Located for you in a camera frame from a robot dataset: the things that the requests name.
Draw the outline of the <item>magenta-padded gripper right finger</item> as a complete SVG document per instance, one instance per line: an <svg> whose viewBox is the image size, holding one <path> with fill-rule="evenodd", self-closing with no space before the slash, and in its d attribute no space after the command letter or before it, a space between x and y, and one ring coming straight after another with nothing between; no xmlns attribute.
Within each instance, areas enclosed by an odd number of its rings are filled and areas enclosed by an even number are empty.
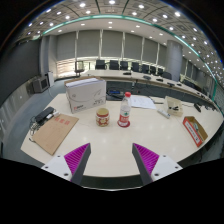
<svg viewBox="0 0 224 224"><path fill-rule="evenodd" d="M169 156L158 155L137 143L132 145L132 154L139 169L143 185L152 183L182 169Z"/></svg>

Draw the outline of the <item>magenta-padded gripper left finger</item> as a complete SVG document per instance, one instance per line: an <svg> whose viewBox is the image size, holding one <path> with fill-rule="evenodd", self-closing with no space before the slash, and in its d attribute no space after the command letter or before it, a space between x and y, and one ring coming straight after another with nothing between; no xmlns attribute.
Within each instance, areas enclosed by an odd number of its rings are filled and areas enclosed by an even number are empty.
<svg viewBox="0 0 224 224"><path fill-rule="evenodd" d="M46 163L42 169L58 177L79 185L91 154L89 143L79 146L66 155L57 155Z"/></svg>

